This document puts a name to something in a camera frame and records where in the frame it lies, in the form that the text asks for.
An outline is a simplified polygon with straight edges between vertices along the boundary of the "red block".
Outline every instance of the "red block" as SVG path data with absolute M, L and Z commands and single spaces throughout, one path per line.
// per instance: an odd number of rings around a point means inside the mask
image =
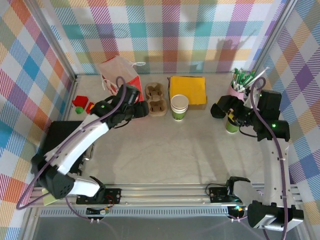
M 89 102 L 89 104 L 88 104 L 88 106 L 86 107 L 86 113 L 87 114 L 90 114 L 90 112 L 91 112 L 91 109 L 94 107 L 94 103 L 93 102 Z
M 89 101 L 89 98 L 86 96 L 76 96 L 75 100 L 72 100 L 72 103 L 75 107 L 82 107 L 86 109 L 86 105 Z

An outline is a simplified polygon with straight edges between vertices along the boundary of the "red and white bag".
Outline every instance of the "red and white bag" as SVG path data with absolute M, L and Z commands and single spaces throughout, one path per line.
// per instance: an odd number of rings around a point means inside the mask
M 138 101 L 143 101 L 144 96 L 142 92 L 140 77 L 133 66 L 143 66 L 145 64 L 145 62 L 133 63 L 118 55 L 110 58 L 103 63 L 100 63 L 98 65 L 98 69 L 101 73 L 103 89 L 107 89 L 113 96 L 116 95 L 119 90 L 116 84 L 116 79 L 118 76 L 121 76 L 126 81 L 126 84 L 133 85 L 140 91 L 141 94 Z

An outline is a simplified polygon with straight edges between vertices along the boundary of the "pink cup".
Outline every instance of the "pink cup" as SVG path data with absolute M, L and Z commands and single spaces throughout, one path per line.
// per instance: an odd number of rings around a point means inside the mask
M 227 90 L 226 94 L 231 95 L 231 96 L 235 96 L 238 99 L 244 101 L 245 93 L 244 92 L 238 92 L 238 91 L 234 90 L 233 87 L 231 86 L 231 84 L 229 84 L 229 87 L 228 87 L 228 90 Z

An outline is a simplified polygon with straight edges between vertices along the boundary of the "plaid wall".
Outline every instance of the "plaid wall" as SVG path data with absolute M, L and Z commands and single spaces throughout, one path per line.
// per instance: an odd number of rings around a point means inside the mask
M 0 240 L 15 240 L 30 160 L 60 119 L 71 80 L 23 0 L 0 0 Z
M 249 68 L 285 2 L 38 0 L 79 74 L 98 74 L 97 64 L 114 55 L 131 62 L 147 62 L 137 68 L 139 73 Z
M 291 180 L 320 239 L 320 1 L 299 0 L 264 67 L 290 124 Z

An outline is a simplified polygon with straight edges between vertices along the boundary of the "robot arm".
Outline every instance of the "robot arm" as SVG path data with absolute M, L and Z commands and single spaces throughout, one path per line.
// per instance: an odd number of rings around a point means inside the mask
M 108 97 L 95 104 L 91 113 L 80 126 L 61 144 L 44 156 L 37 154 L 31 159 L 32 172 L 36 174 L 52 157 L 54 158 L 40 175 L 38 182 L 56 199 L 64 198 L 67 195 L 84 195 L 93 198 L 97 203 L 102 200 L 104 184 L 95 177 L 77 176 L 69 171 L 78 157 L 109 129 L 116 127 L 122 121 L 129 122 L 133 118 L 148 115 L 149 109 L 145 101 L 135 103 L 140 94 L 138 89 L 127 85 L 125 97 L 120 107 L 109 117 L 99 120 L 100 117 L 106 116 L 115 108 L 123 91 L 124 86 L 122 85 L 116 96 Z
M 284 178 L 285 182 L 288 183 L 286 199 L 289 216 L 287 230 L 290 230 L 303 221 L 304 213 L 302 210 L 296 209 L 295 200 L 290 192 L 288 167 L 289 124 L 286 121 L 279 120 L 280 93 L 262 90 L 258 95 L 257 107 L 259 114 L 273 130 L 285 158 L 283 161 Z M 257 140 L 263 157 L 263 196 L 252 187 L 248 179 L 241 177 L 231 177 L 227 181 L 228 194 L 236 195 L 248 207 L 247 218 L 252 228 L 283 231 L 285 214 L 282 194 L 282 171 L 272 135 L 258 119 L 253 109 L 248 107 L 248 103 L 244 103 L 235 96 L 222 96 L 217 104 L 212 106 L 211 114 L 214 118 L 223 118 L 227 115 L 239 127 L 253 126 L 253 130 L 257 133 Z

